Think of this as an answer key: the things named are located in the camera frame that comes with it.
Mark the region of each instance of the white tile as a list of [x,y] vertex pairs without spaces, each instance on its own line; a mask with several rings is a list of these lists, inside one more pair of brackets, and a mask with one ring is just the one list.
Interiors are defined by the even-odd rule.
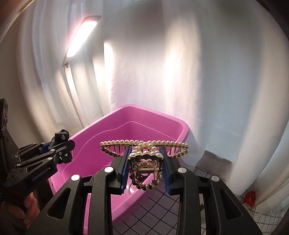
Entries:
[[260,214],[255,212],[254,215],[253,215],[253,219],[257,223],[259,221],[259,219],[260,219]]
[[267,232],[267,233],[268,233],[268,232],[271,232],[272,227],[273,227],[273,225],[269,225],[266,232]]
[[278,224],[278,219],[279,219],[279,218],[277,218],[277,217],[274,219],[274,223],[273,223],[274,225],[277,225],[277,224]]
[[271,220],[271,216],[266,216],[264,224],[269,224],[270,220]]
[[168,196],[169,196],[171,199],[173,199],[173,200],[176,201],[176,200],[179,198],[180,195],[174,195],[174,196],[168,195]]
[[261,215],[259,219],[259,223],[263,224],[265,221],[266,215]]
[[145,235],[149,230],[151,230],[148,226],[146,226],[142,221],[138,221],[132,229],[136,231],[139,235]]
[[145,192],[145,195],[154,201],[158,201],[162,197],[163,193],[159,190],[148,190]]
[[120,235],[120,233],[113,228],[113,235]]
[[145,213],[147,212],[144,208],[142,208],[140,205],[135,205],[132,209],[130,209],[131,213],[135,215],[138,219],[143,217]]
[[206,177],[207,176],[207,172],[201,170],[201,169],[197,169],[196,172],[195,172],[196,175],[198,176],[202,176],[202,177]]
[[150,230],[147,235],[159,235],[157,232],[155,232],[154,230]]
[[269,224],[274,224],[275,217],[271,217]]
[[179,215],[179,203],[175,202],[174,205],[170,208],[170,212],[174,213],[175,215]]
[[125,231],[129,229],[129,227],[121,220],[117,219],[113,223],[113,227],[120,233],[123,234]]
[[159,219],[157,219],[155,216],[153,216],[151,213],[146,213],[144,217],[140,219],[145,225],[149,226],[150,228],[153,228],[157,222],[159,222]]
[[262,229],[262,227],[263,227],[263,224],[261,224],[261,223],[258,223],[257,225],[258,225],[259,229],[261,230],[261,229]]
[[138,218],[136,218],[130,211],[123,214],[120,218],[130,227],[138,221]]
[[162,218],[162,221],[167,223],[168,225],[174,227],[175,224],[178,222],[178,216],[175,214],[168,212],[165,214],[165,216]]
[[155,204],[155,202],[147,196],[143,196],[138,203],[146,210],[150,210]]
[[160,200],[158,201],[158,204],[163,206],[166,209],[170,209],[171,206],[175,203],[174,200],[172,200],[171,198],[169,198],[166,195],[163,195]]
[[161,235],[165,235],[171,230],[171,226],[159,221],[153,229]]
[[155,204],[149,212],[152,213],[154,216],[157,218],[161,219],[167,212],[168,210],[161,207],[159,204]]
[[261,232],[266,232],[267,228],[268,228],[268,224],[264,224],[262,229],[261,229]]
[[156,186],[156,189],[158,189],[159,191],[161,191],[162,193],[165,193],[166,192],[166,189],[164,187],[164,181],[163,180],[160,180],[160,183],[158,186]]
[[129,229],[123,235],[138,235],[134,230]]
[[172,229],[167,235],[176,235],[177,230],[176,229]]

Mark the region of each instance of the white curtain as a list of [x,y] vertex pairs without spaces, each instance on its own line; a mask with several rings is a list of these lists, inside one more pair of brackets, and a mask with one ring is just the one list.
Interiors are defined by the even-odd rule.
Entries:
[[[64,73],[89,15],[103,21]],[[251,186],[266,210],[289,202],[289,43],[256,1],[37,0],[22,16],[17,56],[45,140],[145,106],[188,123],[196,144],[186,164],[208,150],[232,162],[225,180],[235,194]]]

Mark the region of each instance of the finger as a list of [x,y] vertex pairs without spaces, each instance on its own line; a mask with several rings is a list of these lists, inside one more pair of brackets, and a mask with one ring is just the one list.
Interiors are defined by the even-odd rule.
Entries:
[[29,225],[39,215],[40,211],[37,208],[37,200],[34,198],[32,205],[27,209],[24,224]]
[[33,193],[30,193],[25,199],[24,199],[24,205],[26,208],[29,208],[32,203],[34,202],[34,195]]
[[12,205],[12,204],[8,204],[3,202],[1,204],[1,209],[10,212],[11,214],[13,214],[13,216],[16,219],[24,219],[25,218],[25,213],[23,210],[21,210],[19,207]]

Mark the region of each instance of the wall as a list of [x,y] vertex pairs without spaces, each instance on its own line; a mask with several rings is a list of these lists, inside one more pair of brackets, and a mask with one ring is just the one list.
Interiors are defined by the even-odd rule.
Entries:
[[16,46],[20,20],[18,17],[0,44],[0,98],[8,102],[8,131],[18,147],[42,142],[25,104],[18,77]]

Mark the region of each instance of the pearl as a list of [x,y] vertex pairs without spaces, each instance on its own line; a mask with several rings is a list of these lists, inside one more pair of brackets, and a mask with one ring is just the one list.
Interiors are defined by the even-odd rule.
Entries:
[[164,158],[163,155],[162,155],[161,153],[157,153],[157,157],[159,157],[159,158],[161,158],[161,159]]

